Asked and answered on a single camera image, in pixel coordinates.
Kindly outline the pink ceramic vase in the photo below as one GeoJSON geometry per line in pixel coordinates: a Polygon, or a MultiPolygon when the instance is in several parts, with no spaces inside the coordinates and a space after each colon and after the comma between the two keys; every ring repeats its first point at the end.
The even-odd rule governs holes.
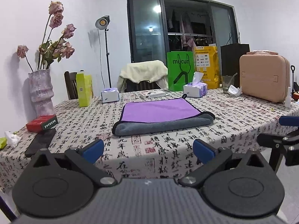
{"type": "Polygon", "coordinates": [[[29,95],[37,117],[54,115],[54,96],[49,69],[37,70],[28,74],[29,95]]]}

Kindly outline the purple tissue pack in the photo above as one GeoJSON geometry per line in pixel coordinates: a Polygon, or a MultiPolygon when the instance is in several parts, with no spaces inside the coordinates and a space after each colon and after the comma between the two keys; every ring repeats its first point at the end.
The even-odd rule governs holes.
{"type": "Polygon", "coordinates": [[[202,72],[195,72],[192,82],[184,85],[184,94],[191,98],[201,98],[207,94],[207,84],[202,81],[202,72]]]}
{"type": "Polygon", "coordinates": [[[106,88],[101,92],[102,103],[118,102],[120,94],[117,88],[106,88]]]}

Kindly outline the crumpled white paper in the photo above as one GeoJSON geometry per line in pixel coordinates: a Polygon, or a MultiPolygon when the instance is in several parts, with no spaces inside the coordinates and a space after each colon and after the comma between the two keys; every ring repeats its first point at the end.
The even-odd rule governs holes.
{"type": "Polygon", "coordinates": [[[236,88],[234,85],[230,85],[228,88],[228,94],[230,96],[238,97],[242,94],[242,88],[236,88]]]}

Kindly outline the white tissue wad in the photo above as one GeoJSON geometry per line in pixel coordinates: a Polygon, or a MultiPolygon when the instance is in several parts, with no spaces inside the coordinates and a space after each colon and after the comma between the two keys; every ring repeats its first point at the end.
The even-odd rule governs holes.
{"type": "Polygon", "coordinates": [[[5,131],[4,136],[7,139],[7,145],[12,148],[15,148],[21,140],[20,136],[10,131],[5,131]]]}

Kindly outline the dried pink roses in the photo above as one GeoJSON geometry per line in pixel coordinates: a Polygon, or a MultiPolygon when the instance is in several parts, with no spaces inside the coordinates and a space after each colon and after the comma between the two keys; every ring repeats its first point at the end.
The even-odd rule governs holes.
{"type": "Polygon", "coordinates": [[[60,62],[63,58],[70,58],[75,48],[68,41],[74,36],[76,27],[71,23],[64,27],[59,38],[55,41],[51,39],[54,29],[62,25],[64,16],[64,6],[59,1],[52,1],[48,7],[48,20],[44,30],[41,44],[38,47],[38,62],[36,69],[49,69],[54,62],[60,62]]]}

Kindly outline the yellow-green paper box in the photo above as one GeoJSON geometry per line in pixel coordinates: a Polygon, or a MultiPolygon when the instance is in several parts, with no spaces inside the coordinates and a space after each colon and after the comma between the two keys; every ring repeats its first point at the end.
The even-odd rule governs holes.
{"type": "Polygon", "coordinates": [[[76,87],[80,107],[87,107],[93,99],[92,75],[80,71],[76,74],[76,87]]]}

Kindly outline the white small bottle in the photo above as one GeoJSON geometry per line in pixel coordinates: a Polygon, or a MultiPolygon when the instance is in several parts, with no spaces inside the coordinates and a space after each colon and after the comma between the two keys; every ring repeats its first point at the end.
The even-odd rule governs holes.
{"type": "Polygon", "coordinates": [[[291,87],[289,86],[287,89],[287,96],[285,98],[285,102],[284,102],[284,106],[286,108],[290,108],[291,107],[291,87]]]}

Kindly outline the dark framed window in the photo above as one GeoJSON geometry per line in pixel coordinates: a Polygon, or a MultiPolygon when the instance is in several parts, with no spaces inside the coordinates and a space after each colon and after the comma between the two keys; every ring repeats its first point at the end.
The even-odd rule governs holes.
{"type": "Polygon", "coordinates": [[[127,0],[131,61],[239,42],[234,7],[209,0],[127,0]]]}

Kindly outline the white flat product box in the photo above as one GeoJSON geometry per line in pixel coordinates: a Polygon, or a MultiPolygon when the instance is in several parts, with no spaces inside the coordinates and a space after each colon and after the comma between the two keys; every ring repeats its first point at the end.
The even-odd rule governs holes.
{"type": "Polygon", "coordinates": [[[153,99],[153,98],[165,97],[167,94],[163,90],[148,90],[148,91],[140,91],[139,95],[142,99],[153,99]]]}

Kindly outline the cream cloth on chair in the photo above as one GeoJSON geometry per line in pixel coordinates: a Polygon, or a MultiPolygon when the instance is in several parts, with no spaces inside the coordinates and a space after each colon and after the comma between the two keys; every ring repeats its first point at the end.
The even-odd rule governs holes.
{"type": "Polygon", "coordinates": [[[156,83],[159,88],[168,89],[168,69],[160,60],[130,63],[122,68],[117,81],[120,93],[127,89],[127,81],[156,83]]]}

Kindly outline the black paper bag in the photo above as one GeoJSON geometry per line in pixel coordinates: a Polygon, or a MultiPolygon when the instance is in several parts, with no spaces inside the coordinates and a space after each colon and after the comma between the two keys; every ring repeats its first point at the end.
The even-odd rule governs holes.
{"type": "Polygon", "coordinates": [[[242,55],[250,52],[249,44],[232,43],[221,46],[221,74],[223,76],[233,76],[238,73],[234,79],[234,86],[240,86],[240,63],[242,55]]]}

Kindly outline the clear drinking glass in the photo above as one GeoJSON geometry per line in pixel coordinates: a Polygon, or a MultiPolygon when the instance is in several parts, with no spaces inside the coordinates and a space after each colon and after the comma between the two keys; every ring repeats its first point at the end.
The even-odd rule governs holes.
{"type": "Polygon", "coordinates": [[[234,80],[237,75],[238,73],[235,73],[234,75],[231,76],[225,75],[221,77],[222,88],[225,94],[228,93],[229,87],[234,84],[234,80]]]}

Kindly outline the left purple tissue pack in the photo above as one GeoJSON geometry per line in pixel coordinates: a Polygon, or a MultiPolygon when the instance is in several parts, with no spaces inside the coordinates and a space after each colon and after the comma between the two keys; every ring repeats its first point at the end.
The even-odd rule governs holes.
{"type": "Polygon", "coordinates": [[[117,88],[106,88],[101,92],[102,103],[118,102],[120,94],[117,88]]]}

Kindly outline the chair with cream cloth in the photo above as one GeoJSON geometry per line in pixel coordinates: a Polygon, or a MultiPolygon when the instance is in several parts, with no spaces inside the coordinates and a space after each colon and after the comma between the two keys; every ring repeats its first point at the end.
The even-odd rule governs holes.
{"type": "Polygon", "coordinates": [[[130,80],[126,80],[126,89],[125,92],[133,92],[133,91],[146,91],[146,90],[156,90],[160,87],[156,82],[149,83],[147,81],[141,81],[139,83],[134,83],[130,80]]]}

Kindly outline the right purple tissue pack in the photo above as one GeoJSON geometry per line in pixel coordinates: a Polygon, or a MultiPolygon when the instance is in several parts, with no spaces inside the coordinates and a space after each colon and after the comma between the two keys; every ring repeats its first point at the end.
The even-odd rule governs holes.
{"type": "Polygon", "coordinates": [[[184,85],[184,94],[191,98],[201,98],[207,94],[207,84],[202,81],[202,72],[195,72],[192,82],[184,85]]]}

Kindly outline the yellow printed bag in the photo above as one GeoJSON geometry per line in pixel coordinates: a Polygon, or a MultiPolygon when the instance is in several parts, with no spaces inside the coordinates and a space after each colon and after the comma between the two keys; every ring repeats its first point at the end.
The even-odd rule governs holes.
{"type": "Polygon", "coordinates": [[[220,84],[218,50],[216,46],[197,46],[193,48],[195,71],[203,73],[201,81],[207,88],[217,89],[220,84]]]}

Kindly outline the dark wooden chair left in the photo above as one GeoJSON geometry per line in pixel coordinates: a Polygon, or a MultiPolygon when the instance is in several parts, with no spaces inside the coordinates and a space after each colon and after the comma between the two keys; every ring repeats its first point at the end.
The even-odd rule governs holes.
{"type": "Polygon", "coordinates": [[[69,100],[78,99],[78,91],[76,85],[76,72],[64,72],[64,79],[69,100]]]}

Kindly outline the pink hard case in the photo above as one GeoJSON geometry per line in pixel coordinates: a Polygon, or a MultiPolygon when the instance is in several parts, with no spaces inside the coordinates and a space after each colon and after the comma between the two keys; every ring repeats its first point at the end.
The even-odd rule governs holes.
{"type": "Polygon", "coordinates": [[[273,103],[290,95],[290,63],[272,51],[252,51],[239,60],[242,93],[273,103]]]}

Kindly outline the black smartphone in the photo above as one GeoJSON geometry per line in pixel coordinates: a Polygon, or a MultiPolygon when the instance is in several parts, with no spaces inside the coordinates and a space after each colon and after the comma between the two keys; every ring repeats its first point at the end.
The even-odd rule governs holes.
{"type": "Polygon", "coordinates": [[[52,139],[56,133],[55,128],[51,128],[48,130],[40,131],[32,140],[31,144],[25,151],[25,157],[31,157],[40,149],[45,148],[47,149],[52,142],[52,139]]]}

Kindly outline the red and black box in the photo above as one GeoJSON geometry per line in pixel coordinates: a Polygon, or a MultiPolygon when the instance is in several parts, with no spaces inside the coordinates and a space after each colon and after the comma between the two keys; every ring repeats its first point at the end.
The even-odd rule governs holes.
{"type": "Polygon", "coordinates": [[[40,131],[50,129],[58,124],[56,115],[44,115],[32,120],[26,124],[28,131],[39,133],[40,131]]]}

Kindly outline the green mucun paper bag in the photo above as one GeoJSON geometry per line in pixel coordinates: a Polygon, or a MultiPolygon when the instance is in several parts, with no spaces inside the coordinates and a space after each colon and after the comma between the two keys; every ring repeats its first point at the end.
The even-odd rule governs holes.
{"type": "Polygon", "coordinates": [[[184,85],[192,82],[195,72],[193,52],[168,52],[168,88],[170,91],[183,91],[184,85]]]}

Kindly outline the purple and grey towel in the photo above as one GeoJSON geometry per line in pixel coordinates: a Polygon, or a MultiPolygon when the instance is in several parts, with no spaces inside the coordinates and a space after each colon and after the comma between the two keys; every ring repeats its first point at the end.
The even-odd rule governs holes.
{"type": "Polygon", "coordinates": [[[115,136],[135,136],[212,125],[215,115],[180,98],[127,103],[112,128],[115,136]]]}

